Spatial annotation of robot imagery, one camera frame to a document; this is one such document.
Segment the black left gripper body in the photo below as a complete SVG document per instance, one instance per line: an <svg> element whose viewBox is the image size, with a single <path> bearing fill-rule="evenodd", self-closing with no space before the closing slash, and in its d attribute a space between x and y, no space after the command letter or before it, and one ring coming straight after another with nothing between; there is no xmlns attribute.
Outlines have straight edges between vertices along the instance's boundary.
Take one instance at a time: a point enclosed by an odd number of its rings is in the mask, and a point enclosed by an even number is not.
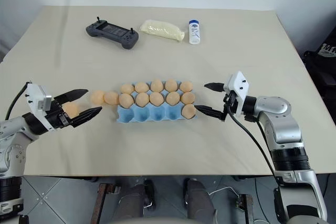
<svg viewBox="0 0 336 224"><path fill-rule="evenodd" d="M45 118L55 129L69 126L71 123L71 118L56 100L51 102L50 110L46 112Z"/></svg>

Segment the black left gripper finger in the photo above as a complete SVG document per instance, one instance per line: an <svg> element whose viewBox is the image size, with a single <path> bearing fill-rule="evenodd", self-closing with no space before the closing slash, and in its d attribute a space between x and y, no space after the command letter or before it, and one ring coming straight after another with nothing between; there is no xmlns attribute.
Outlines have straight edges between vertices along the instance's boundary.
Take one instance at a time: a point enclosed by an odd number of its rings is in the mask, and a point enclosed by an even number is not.
<svg viewBox="0 0 336 224"><path fill-rule="evenodd" d="M54 105L61 106L64 103L78 100L88 92L87 89L74 89L54 97Z"/></svg>
<svg viewBox="0 0 336 224"><path fill-rule="evenodd" d="M87 109L81 113L79 113L78 116L76 116L75 118L71 119L70 121L70 125L72 127L78 127L88 121L90 121L91 119L93 119L96 115L99 114L99 112L102 110L102 107L96 107L96 108L90 108Z"/></svg>

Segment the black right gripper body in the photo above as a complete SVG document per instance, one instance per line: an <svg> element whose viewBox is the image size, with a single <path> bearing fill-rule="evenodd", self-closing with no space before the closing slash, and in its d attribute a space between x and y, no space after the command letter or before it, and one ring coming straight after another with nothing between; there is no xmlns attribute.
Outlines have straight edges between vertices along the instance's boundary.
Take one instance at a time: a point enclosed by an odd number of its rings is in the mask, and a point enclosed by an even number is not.
<svg viewBox="0 0 336 224"><path fill-rule="evenodd" d="M228 114L228 110L235 114L238 107L238 101L236 99L237 95L234 91L230 91L229 94L226 94L224 96L223 102L224 102L224 109L223 113Z"/></svg>

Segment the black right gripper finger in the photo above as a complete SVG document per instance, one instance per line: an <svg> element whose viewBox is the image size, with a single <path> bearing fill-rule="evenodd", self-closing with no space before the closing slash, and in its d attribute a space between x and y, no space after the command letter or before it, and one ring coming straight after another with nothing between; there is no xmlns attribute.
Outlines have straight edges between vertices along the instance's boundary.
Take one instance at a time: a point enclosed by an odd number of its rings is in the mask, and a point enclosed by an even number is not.
<svg viewBox="0 0 336 224"><path fill-rule="evenodd" d="M219 110L214 110L212 107L205 106L205 105L195 105L194 107L196 108L196 110L198 110L199 112L207 116L217 118L223 122L226 119L226 113L221 112Z"/></svg>
<svg viewBox="0 0 336 224"><path fill-rule="evenodd" d="M224 92L224 84L218 82L211 82L204 85L204 87L216 91L216 92Z"/></svg>

